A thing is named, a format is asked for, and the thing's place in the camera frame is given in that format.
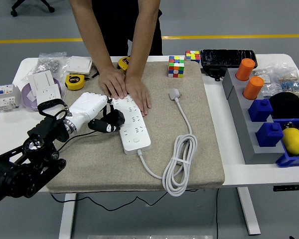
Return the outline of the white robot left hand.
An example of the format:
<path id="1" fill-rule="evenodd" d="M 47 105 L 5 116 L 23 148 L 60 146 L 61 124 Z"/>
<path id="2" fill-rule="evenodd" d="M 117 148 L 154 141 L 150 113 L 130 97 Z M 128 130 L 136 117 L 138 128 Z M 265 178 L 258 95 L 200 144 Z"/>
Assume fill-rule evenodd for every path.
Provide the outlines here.
<path id="1" fill-rule="evenodd" d="M 101 119 L 95 119 L 97 114 L 111 103 L 112 99 L 105 95 L 85 92 L 69 108 L 69 115 L 64 119 L 69 135 L 75 135 L 84 124 L 88 128 L 102 133 L 115 132 L 120 129 Z"/>

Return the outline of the person's right hand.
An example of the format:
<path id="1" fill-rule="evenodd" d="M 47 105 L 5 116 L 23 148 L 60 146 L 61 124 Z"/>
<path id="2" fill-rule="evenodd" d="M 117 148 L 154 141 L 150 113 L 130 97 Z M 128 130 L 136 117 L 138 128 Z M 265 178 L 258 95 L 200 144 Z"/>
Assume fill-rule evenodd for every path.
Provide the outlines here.
<path id="1" fill-rule="evenodd" d="M 113 99 L 123 99 L 127 96 L 125 86 L 125 75 L 119 70 L 112 67 L 106 67 L 99 70 L 99 85 L 105 95 Z"/>

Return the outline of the person's left hand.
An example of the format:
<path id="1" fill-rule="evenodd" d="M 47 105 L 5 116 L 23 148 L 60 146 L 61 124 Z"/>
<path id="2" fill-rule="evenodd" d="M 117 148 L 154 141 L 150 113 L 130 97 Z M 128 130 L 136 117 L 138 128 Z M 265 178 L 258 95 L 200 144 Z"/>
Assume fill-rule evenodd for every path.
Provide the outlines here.
<path id="1" fill-rule="evenodd" d="M 139 107 L 142 116 L 147 116 L 149 109 L 151 109 L 151 99 L 149 90 L 141 81 L 141 77 L 126 75 L 125 88 L 127 94 L 133 98 Z"/>

